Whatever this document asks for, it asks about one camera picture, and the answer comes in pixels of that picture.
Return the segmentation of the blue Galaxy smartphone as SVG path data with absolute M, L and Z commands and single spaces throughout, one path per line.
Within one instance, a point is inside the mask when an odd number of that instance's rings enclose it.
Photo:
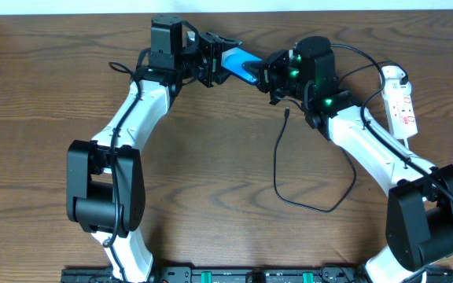
M 245 68 L 246 63 L 252 62 L 258 63 L 262 60 L 238 47 L 222 53 L 221 66 L 223 68 L 247 84 L 256 85 L 258 83 L 257 71 L 248 71 Z

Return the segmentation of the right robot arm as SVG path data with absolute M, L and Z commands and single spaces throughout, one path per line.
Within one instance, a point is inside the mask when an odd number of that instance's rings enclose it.
M 389 125 L 382 127 L 364 101 L 341 87 L 333 51 L 329 39 L 312 36 L 267 59 L 233 49 L 222 65 L 269 94 L 271 104 L 297 104 L 309 126 L 355 158 L 385 192 L 387 245 L 363 266 L 365 281 L 453 279 L 453 270 L 440 265 L 453 255 L 453 165 L 438 167 L 407 146 L 416 133 L 407 72 L 398 64 L 370 62 L 388 115 Z

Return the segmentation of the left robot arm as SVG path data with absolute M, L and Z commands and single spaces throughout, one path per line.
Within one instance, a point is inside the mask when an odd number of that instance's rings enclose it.
M 223 54 L 239 46 L 239 40 L 160 14 L 151 20 L 150 46 L 134 68 L 110 63 L 129 75 L 129 93 L 103 130 L 69 146 L 66 210 L 70 221 L 102 244 L 115 279 L 147 282 L 152 277 L 153 255 L 139 229 L 145 210 L 141 154 L 151 132 L 185 85 L 224 83 Z

